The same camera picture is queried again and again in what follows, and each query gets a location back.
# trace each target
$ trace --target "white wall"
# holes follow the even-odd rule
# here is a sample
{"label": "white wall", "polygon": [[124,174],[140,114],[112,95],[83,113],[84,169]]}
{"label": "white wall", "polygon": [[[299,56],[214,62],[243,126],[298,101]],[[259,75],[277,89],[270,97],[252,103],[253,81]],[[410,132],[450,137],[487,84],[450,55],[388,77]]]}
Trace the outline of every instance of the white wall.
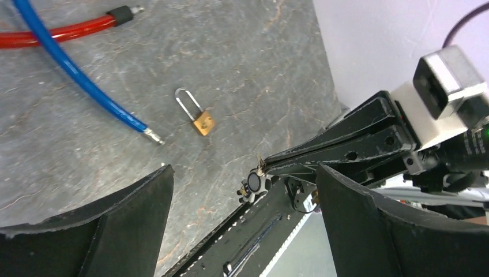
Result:
{"label": "white wall", "polygon": [[[412,78],[456,22],[484,0],[314,0],[338,98],[350,108]],[[489,80],[489,12],[455,37]]]}

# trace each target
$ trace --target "red cable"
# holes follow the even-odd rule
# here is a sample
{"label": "red cable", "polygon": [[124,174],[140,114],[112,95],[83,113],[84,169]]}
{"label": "red cable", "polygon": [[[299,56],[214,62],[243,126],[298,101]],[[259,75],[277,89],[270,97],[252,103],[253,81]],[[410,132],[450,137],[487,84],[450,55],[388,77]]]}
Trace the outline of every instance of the red cable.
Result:
{"label": "red cable", "polygon": [[[106,15],[82,23],[51,29],[52,38],[57,42],[65,42],[87,36],[115,26],[112,15]],[[4,32],[0,33],[0,49],[22,48],[39,46],[39,42],[32,32]]]}

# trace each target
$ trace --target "black cable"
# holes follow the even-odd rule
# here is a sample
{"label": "black cable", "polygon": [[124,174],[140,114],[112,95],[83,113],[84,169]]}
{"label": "black cable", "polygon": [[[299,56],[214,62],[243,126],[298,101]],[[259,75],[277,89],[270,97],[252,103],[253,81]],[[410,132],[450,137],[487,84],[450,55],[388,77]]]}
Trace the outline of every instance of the black cable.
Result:
{"label": "black cable", "polygon": [[465,24],[469,23],[469,21],[474,19],[474,17],[476,17],[476,16],[480,15],[481,13],[486,12],[488,10],[489,10],[489,2],[482,4],[481,6],[476,8],[475,10],[468,13],[466,16],[462,17],[462,19],[459,22],[457,22],[457,24],[455,24],[455,26],[450,30],[450,32],[446,36],[442,48],[450,46],[450,44],[453,41],[453,38],[456,36],[456,34],[460,31],[460,29]]}
{"label": "black cable", "polygon": [[305,215],[310,214],[310,213],[312,213],[312,212],[314,212],[314,211],[316,210],[315,208],[314,208],[314,209],[312,209],[312,210],[311,210],[311,211],[309,211],[309,212],[304,212],[304,211],[300,211],[300,210],[298,210],[298,209],[297,209],[297,207],[296,207],[296,205],[295,205],[295,196],[294,196],[294,199],[292,199],[292,209],[294,209],[294,211],[296,211],[296,212],[300,212],[301,214],[305,214]]}

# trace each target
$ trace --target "black metal frame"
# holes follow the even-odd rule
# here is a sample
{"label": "black metal frame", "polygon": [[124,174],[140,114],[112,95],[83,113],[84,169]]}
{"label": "black metal frame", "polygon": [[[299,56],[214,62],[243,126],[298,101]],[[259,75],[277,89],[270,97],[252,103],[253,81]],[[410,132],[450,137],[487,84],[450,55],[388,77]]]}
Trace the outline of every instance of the black metal frame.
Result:
{"label": "black metal frame", "polygon": [[308,142],[265,159],[264,172],[315,183],[327,164],[362,185],[407,172],[403,155],[417,147],[402,110],[381,91]]}

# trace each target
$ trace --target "black cable end cap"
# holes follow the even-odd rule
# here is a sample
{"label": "black cable end cap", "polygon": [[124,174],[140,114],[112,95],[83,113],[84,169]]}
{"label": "black cable end cap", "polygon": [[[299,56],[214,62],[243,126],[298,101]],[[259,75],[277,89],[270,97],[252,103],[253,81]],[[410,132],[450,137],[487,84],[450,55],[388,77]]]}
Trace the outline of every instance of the black cable end cap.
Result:
{"label": "black cable end cap", "polygon": [[133,11],[131,11],[131,8],[128,6],[121,6],[113,10],[109,10],[107,14],[114,17],[115,26],[122,25],[134,18]]}

